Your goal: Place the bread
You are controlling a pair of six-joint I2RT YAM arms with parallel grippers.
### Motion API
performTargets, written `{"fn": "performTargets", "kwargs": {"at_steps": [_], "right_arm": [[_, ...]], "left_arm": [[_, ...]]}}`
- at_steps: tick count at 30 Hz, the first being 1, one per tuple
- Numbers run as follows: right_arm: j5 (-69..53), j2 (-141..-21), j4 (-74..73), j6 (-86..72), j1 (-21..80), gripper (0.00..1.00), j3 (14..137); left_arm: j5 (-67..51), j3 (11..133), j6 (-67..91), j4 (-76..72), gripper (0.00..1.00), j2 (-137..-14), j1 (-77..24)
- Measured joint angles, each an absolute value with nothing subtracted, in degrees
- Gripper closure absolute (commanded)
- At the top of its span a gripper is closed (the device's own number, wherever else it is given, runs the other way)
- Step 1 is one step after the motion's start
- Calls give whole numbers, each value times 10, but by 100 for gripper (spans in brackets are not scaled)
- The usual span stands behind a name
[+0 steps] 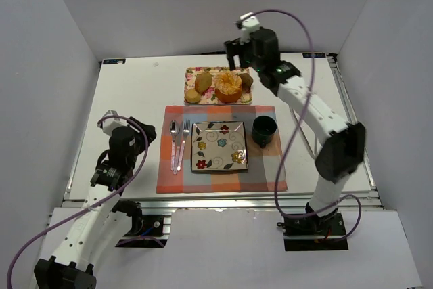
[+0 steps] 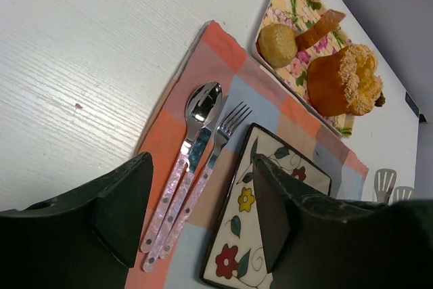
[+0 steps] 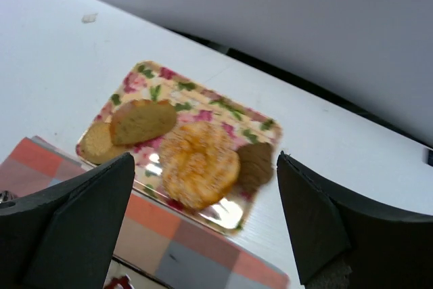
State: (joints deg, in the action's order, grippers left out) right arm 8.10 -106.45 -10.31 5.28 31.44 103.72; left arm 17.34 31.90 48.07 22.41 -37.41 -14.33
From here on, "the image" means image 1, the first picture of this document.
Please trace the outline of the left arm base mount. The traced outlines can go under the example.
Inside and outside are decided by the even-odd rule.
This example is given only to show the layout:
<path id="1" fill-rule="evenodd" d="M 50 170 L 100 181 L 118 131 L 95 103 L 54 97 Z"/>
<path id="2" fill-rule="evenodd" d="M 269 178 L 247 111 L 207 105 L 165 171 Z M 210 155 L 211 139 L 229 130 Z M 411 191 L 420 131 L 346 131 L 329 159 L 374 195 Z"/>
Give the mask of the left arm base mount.
<path id="1" fill-rule="evenodd" d="M 162 213 L 145 212 L 140 203 L 123 200 L 112 209 L 127 216 L 130 230 L 118 243 L 119 248 L 164 248 L 168 242 L 171 219 Z"/>

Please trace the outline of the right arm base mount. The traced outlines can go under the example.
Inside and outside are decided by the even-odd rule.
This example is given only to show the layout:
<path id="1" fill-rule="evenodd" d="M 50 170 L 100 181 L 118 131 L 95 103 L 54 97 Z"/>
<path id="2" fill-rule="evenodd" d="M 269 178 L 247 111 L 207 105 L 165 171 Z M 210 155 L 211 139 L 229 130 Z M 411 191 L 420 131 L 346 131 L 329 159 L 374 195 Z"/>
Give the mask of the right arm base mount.
<path id="1" fill-rule="evenodd" d="M 286 252 L 345 251 L 348 250 L 343 217 L 336 213 L 324 221 L 312 218 L 288 219 L 277 222 L 282 230 Z"/>

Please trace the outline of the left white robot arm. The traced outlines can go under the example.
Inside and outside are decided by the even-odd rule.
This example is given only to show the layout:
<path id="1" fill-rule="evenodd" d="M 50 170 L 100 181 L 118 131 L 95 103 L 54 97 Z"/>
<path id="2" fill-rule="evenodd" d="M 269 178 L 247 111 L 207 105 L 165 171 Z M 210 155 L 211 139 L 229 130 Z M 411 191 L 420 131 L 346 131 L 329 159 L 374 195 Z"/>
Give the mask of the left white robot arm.
<path id="1" fill-rule="evenodd" d="M 68 233 L 48 259 L 37 261 L 38 288 L 95 288 L 95 267 L 107 251 L 143 227 L 140 203 L 121 196 L 143 166 L 137 158 L 147 154 L 156 129 L 112 111 L 97 125 L 109 137 L 108 149 L 97 160 L 87 197 L 81 211 L 69 219 Z"/>

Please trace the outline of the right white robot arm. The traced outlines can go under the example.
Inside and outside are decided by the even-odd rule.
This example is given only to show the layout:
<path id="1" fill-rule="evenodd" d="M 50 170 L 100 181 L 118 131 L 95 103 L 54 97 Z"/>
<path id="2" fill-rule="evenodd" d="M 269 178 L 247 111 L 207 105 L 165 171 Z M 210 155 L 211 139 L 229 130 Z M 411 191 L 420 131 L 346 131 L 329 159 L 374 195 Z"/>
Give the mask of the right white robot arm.
<path id="1" fill-rule="evenodd" d="M 231 41 L 225 41 L 230 68 L 234 58 L 242 68 L 253 68 L 262 85 L 295 111 L 312 130 L 321 149 L 315 157 L 319 174 L 305 216 L 320 224 L 332 218 L 342 190 L 363 162 L 366 129 L 362 123 L 350 123 L 336 114 L 312 92 L 295 65 L 281 59 L 276 33 L 263 27 Z"/>

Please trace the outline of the orange sugar-topped bun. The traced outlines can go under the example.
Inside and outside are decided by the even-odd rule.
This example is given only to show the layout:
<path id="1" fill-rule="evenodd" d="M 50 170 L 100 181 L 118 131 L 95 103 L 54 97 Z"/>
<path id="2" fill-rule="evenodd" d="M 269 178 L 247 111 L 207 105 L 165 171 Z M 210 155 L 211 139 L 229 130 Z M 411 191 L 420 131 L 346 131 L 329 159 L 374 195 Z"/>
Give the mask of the orange sugar-topped bun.
<path id="1" fill-rule="evenodd" d="M 214 77 L 215 95 L 224 104 L 234 103 L 242 96 L 242 79 L 232 71 Z"/>

